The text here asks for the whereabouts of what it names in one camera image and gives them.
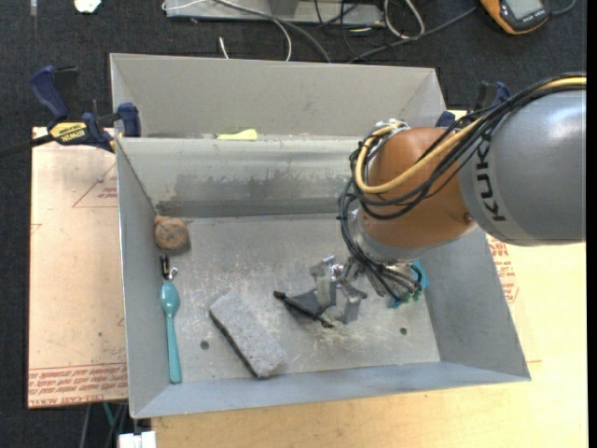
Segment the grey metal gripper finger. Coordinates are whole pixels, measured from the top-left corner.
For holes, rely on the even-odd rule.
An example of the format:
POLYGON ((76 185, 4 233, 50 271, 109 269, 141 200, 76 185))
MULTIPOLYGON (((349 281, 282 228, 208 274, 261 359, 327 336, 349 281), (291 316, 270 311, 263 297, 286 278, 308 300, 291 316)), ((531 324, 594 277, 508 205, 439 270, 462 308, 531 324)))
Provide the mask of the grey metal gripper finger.
POLYGON ((335 282, 328 275, 317 278, 317 301, 322 307, 327 308, 335 304, 334 290, 335 282))
POLYGON ((341 319, 344 324, 350 324, 357 320, 362 300, 363 297, 360 295, 348 296, 345 298, 341 319))

